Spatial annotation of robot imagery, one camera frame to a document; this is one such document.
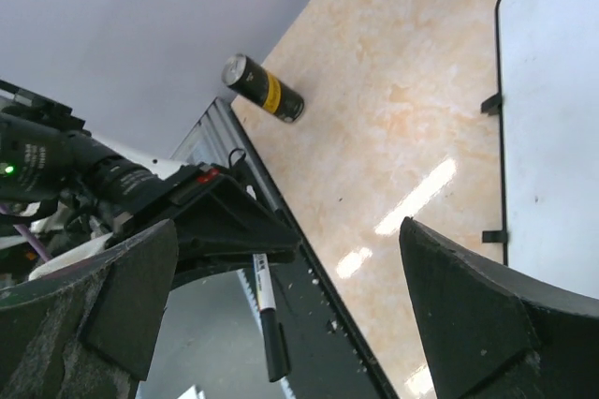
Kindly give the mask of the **white whiteboard black frame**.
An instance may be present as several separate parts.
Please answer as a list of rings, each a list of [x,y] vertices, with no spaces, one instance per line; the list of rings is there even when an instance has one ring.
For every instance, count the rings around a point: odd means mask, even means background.
[[[598,0],[497,0],[504,264],[598,294]]]

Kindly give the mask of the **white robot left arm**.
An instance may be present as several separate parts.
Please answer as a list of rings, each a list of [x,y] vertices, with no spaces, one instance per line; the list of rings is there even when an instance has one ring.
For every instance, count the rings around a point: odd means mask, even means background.
[[[260,257],[291,262],[300,237],[245,189],[237,167],[157,159],[95,139],[72,110],[9,82],[1,85],[1,200],[36,204],[30,225],[69,210],[64,250],[96,232],[109,244],[162,221],[173,222],[182,286],[252,266]]]

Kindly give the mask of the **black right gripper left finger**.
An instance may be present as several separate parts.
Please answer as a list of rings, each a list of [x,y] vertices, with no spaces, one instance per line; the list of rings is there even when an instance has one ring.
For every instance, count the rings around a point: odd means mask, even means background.
[[[2,289],[2,397],[135,397],[149,373],[176,263],[176,229],[165,220]]]

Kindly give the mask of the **black white marker pen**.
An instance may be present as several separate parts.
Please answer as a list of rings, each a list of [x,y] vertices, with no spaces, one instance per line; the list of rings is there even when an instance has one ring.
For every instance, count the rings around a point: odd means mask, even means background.
[[[254,254],[256,301],[264,338],[269,381],[277,382],[290,372],[284,327],[277,315],[274,288],[266,254]]]

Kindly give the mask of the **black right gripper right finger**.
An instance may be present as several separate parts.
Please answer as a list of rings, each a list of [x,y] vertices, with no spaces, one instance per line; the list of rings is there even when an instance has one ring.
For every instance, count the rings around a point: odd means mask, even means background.
[[[438,397],[597,397],[597,300],[487,259],[410,217],[399,244]]]

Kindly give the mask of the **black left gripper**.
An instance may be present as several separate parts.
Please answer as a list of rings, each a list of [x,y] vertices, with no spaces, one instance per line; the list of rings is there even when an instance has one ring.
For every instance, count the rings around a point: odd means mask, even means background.
[[[250,268],[253,256],[291,263],[300,236],[220,167],[176,165],[166,178],[90,136],[68,136],[72,154],[70,220],[90,218],[117,239],[168,219],[177,229],[174,278],[198,280]]]

